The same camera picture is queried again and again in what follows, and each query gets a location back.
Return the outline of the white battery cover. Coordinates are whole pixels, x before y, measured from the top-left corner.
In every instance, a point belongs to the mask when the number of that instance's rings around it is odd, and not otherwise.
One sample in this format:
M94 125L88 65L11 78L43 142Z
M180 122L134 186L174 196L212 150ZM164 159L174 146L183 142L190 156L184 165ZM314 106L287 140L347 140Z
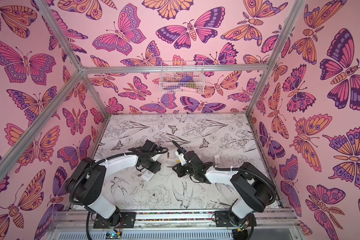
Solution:
M221 163L220 155L214 155L214 162L215 162L215 164L220 164Z

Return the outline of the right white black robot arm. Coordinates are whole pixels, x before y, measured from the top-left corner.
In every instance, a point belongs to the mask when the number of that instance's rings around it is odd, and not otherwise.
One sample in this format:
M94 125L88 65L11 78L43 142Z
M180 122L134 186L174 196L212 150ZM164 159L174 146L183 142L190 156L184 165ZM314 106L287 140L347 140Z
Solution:
M262 213L277 200L276 186L251 163L240 167L220 168L213 162L203 163L194 151L176 151L180 162L172 167L178 177L189 175L191 180L202 184L228 185L239 194L229 209L229 213L244 219L248 214Z

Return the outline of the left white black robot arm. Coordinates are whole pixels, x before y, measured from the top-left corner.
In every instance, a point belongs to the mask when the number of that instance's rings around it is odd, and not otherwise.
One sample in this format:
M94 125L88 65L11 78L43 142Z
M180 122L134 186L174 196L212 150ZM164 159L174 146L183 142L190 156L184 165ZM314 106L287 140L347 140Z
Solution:
M155 174L162 166L158 158L168 151L168 148L147 140L141 147L130 148L125 153L101 160L84 158L67 181L69 203L82 206L89 213L96 214L115 226L121 217L120 209L104 195L104 181L132 167L140 167Z

